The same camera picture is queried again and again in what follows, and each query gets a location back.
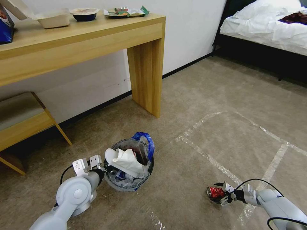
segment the blue plastic bag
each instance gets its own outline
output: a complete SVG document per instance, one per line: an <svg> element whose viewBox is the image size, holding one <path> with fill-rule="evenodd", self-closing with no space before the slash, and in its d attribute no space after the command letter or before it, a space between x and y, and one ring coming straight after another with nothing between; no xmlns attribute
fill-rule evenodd
<svg viewBox="0 0 307 230"><path fill-rule="evenodd" d="M0 4L0 44L13 41L14 23L4 7Z"/></svg>
<svg viewBox="0 0 307 230"><path fill-rule="evenodd" d="M131 138L139 141L142 136L145 137L148 141L148 159L150 160L150 162L152 162L154 155L154 143L153 140L151 139L151 136L148 133L137 132Z"/></svg>

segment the food packaging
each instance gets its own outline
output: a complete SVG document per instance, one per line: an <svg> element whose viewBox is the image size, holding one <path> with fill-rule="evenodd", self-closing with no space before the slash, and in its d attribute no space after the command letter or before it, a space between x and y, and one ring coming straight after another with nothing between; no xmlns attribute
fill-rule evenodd
<svg viewBox="0 0 307 230"><path fill-rule="evenodd" d="M36 14L32 19L37 20L45 29L49 29L69 25L69 17L69 10L64 8L58 11Z"/></svg>
<svg viewBox="0 0 307 230"><path fill-rule="evenodd" d="M70 13L77 21L92 21L96 18L99 9L96 8L79 8L73 9Z"/></svg>
<svg viewBox="0 0 307 230"><path fill-rule="evenodd" d="M14 23L10 16L0 4L0 44L13 41Z"/></svg>
<svg viewBox="0 0 307 230"><path fill-rule="evenodd" d="M148 15L149 11L142 6L141 9L132 9L127 7L115 8L114 11L104 10L104 15L110 18L127 18L127 17L141 17Z"/></svg>
<svg viewBox="0 0 307 230"><path fill-rule="evenodd" d="M33 12L22 0L0 0L0 4L19 20L33 17Z"/></svg>

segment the white bedsheet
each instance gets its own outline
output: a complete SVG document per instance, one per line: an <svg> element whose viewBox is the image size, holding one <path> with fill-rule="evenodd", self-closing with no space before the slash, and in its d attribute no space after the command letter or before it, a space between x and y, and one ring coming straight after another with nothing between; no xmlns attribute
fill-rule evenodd
<svg viewBox="0 0 307 230"><path fill-rule="evenodd" d="M307 56L307 25L278 21L291 13L259 14L248 20L234 15L225 19L220 33Z"/></svg>

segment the wooden desk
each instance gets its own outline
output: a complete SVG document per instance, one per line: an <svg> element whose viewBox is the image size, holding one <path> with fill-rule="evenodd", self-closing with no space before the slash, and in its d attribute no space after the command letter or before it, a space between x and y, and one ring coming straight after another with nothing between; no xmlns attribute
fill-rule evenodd
<svg viewBox="0 0 307 230"><path fill-rule="evenodd" d="M160 116L165 16L90 22L71 18L68 27L43 29L37 21L17 23L14 41L0 45L0 86L127 49L132 97Z"/></svg>

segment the garbage bin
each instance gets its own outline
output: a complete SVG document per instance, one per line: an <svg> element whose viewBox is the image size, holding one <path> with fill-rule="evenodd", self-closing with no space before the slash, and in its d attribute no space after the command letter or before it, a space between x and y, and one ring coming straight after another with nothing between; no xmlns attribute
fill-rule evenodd
<svg viewBox="0 0 307 230"><path fill-rule="evenodd" d="M123 151L132 149L137 161L148 167L148 173L144 178L134 178L133 181L129 179L118 179L116 174L118 169L114 168L112 172L106 172L105 180L107 183L117 191L133 192L136 191L142 184L148 180L154 168L154 143L148 133L137 132L133 137L121 140L112 146L113 150L121 149Z"/></svg>

